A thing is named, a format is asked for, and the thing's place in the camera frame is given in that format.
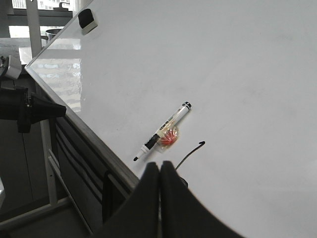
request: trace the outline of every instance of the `whiteboard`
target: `whiteboard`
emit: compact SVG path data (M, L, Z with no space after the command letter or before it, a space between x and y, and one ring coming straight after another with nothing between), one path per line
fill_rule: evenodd
M317 236L317 1L94 0L28 66L138 177L170 160L250 238ZM179 139L133 161L185 101Z

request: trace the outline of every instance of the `dry erase marker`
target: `dry erase marker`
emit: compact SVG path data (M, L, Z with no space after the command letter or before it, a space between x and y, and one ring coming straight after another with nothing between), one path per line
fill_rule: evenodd
M155 132L149 141L141 147L137 156L134 158L134 161L147 154L157 143L157 141L164 136L166 130L172 128L176 123L179 122L179 120L183 118L183 116L189 112L191 106L192 105L189 102L183 103L182 106Z

